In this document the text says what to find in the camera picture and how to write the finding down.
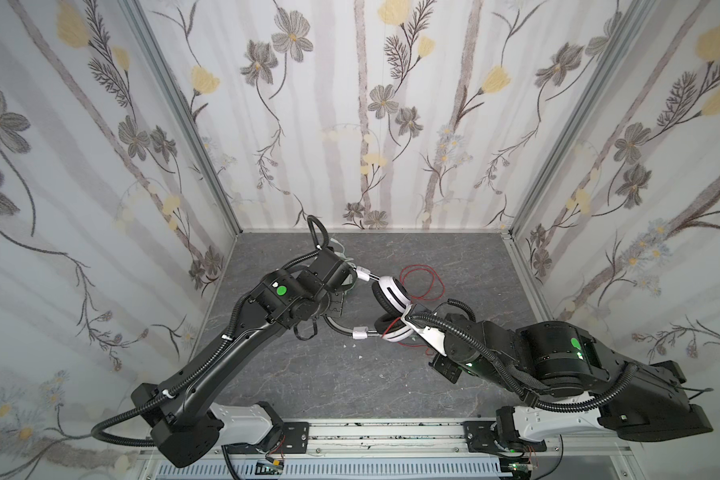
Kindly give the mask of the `mint green headphones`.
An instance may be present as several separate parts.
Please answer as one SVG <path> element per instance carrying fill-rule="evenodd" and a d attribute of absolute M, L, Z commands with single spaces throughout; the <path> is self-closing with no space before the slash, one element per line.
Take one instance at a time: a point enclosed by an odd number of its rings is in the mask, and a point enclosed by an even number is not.
<path fill-rule="evenodd" d="M 346 247 L 338 239 L 331 237 L 329 239 L 329 246 L 347 268 L 347 276 L 338 288 L 339 293 L 346 294 L 352 290 L 358 282 L 356 265 L 353 263 L 353 259 L 347 254 Z"/>

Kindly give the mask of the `white black headphones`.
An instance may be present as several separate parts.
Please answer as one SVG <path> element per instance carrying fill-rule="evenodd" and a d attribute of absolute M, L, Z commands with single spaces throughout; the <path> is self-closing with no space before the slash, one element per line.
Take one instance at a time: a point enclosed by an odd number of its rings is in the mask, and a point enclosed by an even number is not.
<path fill-rule="evenodd" d="M 409 338 L 414 330 L 402 321 L 402 316 L 412 306 L 412 300 L 401 281 L 392 276 L 379 277 L 363 267 L 354 268 L 354 277 L 370 284 L 374 299 L 385 315 L 377 320 L 378 326 L 374 327 L 374 331 L 368 326 L 344 327 L 330 316 L 324 315 L 327 326 L 353 340 L 379 338 L 389 343 L 400 343 Z"/>

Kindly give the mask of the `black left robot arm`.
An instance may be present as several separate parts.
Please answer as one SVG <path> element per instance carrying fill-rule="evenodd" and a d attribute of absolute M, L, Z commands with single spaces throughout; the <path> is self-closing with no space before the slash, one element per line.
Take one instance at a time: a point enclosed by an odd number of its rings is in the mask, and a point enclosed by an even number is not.
<path fill-rule="evenodd" d="M 223 332 L 191 362 L 160 384 L 143 384 L 133 409 L 94 425 L 94 439 L 112 445 L 156 448 L 174 466 L 200 460 L 230 443 L 231 421 L 215 400 L 266 345 L 326 312 L 351 268 L 330 247 L 325 226 L 307 225 L 313 251 L 262 277 L 236 301 Z"/>

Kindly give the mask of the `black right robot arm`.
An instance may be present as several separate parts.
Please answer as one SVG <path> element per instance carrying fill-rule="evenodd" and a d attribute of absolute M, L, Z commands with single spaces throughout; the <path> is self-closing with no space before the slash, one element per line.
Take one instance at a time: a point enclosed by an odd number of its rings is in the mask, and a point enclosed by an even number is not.
<path fill-rule="evenodd" d="M 466 373 L 518 397 L 519 405 L 496 412 L 491 435 L 500 449 L 540 448 L 548 438 L 589 430 L 638 443 L 713 430 L 674 361 L 642 363 L 566 322 L 509 330 L 449 304 L 446 314 L 410 306 L 402 320 L 436 351 L 434 367 L 451 382 Z"/>

